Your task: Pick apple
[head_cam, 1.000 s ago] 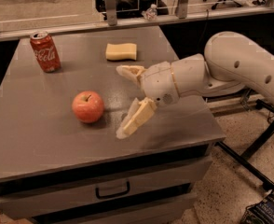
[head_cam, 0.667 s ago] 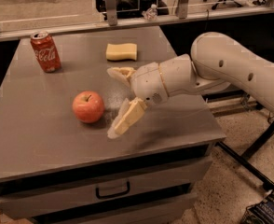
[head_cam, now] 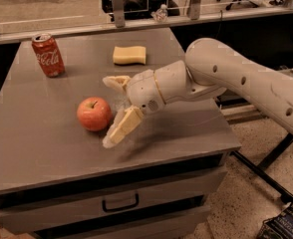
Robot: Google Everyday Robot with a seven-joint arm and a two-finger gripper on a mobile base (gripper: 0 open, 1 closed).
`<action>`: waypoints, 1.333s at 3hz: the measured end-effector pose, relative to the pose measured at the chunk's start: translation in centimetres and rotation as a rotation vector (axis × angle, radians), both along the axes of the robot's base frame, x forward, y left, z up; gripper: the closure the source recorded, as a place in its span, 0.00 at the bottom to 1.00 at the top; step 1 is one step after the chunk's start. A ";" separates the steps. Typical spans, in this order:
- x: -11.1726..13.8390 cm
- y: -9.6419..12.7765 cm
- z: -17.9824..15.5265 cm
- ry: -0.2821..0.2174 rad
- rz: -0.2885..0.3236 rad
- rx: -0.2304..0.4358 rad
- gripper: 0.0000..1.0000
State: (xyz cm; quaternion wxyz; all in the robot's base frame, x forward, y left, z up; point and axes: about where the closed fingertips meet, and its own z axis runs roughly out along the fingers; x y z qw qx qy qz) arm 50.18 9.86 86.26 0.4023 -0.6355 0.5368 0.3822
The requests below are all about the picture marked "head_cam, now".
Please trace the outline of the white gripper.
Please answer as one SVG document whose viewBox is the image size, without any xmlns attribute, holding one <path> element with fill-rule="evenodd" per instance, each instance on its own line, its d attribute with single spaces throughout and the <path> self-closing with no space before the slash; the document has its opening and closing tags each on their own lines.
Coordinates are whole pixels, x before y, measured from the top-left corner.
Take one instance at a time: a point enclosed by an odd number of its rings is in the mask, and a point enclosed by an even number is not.
<svg viewBox="0 0 293 239">
<path fill-rule="evenodd" d="M 119 144 L 141 124 L 144 114 L 156 113 L 165 106 L 153 70 L 143 71 L 132 78 L 129 76 L 104 77 L 103 83 L 119 93 L 126 92 L 133 105 L 127 109 L 118 110 L 113 124 L 103 139 L 105 148 L 112 148 Z"/>
</svg>

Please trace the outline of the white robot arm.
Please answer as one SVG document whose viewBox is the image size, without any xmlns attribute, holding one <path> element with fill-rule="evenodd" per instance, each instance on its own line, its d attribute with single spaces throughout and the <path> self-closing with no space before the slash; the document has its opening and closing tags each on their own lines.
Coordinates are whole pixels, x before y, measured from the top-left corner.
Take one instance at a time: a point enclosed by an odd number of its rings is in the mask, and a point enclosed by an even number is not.
<svg viewBox="0 0 293 239">
<path fill-rule="evenodd" d="M 132 77 L 103 78 L 130 106 L 120 109 L 103 139 L 111 148 L 136 129 L 148 114 L 166 105 L 211 99 L 230 90 L 293 134 L 293 77 L 250 61 L 218 40 L 192 42 L 185 59 Z"/>
</svg>

